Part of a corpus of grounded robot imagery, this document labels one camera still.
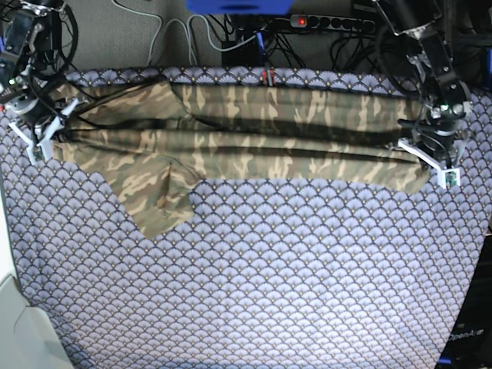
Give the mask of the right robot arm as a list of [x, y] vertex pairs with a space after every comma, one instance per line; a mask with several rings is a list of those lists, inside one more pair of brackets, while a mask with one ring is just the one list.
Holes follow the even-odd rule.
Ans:
[[1, 106], [34, 128], [68, 119], [50, 97], [78, 47], [78, 23], [66, 1], [21, 1], [1, 37]]

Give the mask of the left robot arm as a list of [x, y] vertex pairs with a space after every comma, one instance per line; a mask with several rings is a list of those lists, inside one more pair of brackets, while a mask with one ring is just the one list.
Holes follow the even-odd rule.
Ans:
[[400, 124], [412, 130], [412, 146], [451, 168], [460, 121], [471, 113], [471, 96], [455, 72], [451, 51], [438, 30], [440, 8], [435, 1], [375, 1], [374, 5], [384, 20], [376, 35], [377, 58], [384, 74], [396, 82], [382, 47], [384, 37], [393, 35], [403, 42], [415, 76], [415, 91], [398, 88], [418, 100], [421, 109], [417, 118]]

